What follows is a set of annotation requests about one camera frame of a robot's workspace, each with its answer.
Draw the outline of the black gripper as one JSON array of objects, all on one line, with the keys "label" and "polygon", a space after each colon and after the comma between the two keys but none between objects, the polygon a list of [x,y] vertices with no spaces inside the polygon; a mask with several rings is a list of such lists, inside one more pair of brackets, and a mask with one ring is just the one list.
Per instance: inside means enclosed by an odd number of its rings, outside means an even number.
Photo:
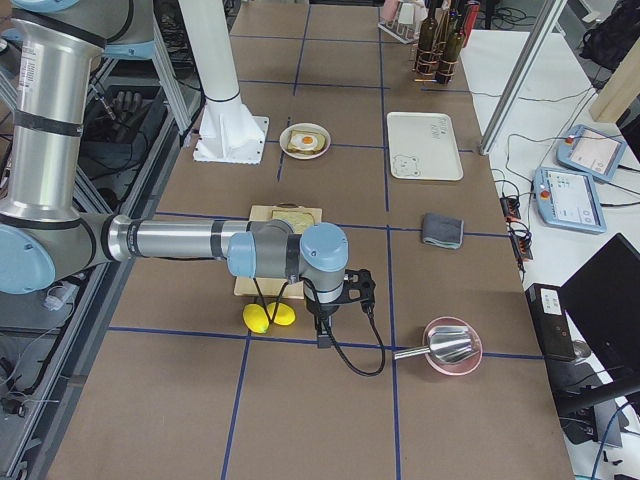
[{"label": "black gripper", "polygon": [[330,339],[331,317],[338,310],[339,306],[334,303],[319,303],[309,297],[305,298],[305,306],[314,317],[317,347],[331,348],[333,346]]}]

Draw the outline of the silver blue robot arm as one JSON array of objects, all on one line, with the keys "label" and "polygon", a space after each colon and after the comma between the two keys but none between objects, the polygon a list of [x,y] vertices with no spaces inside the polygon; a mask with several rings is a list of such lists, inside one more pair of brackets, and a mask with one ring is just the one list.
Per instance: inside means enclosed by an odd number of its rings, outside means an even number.
[{"label": "silver blue robot arm", "polygon": [[154,52],[149,1],[17,1],[23,45],[8,192],[1,201],[1,289],[26,294],[88,267],[135,257],[215,259],[236,277],[302,283],[320,347],[348,299],[345,233],[320,223],[295,234],[266,222],[133,220],[72,204],[91,65],[108,47]]}]

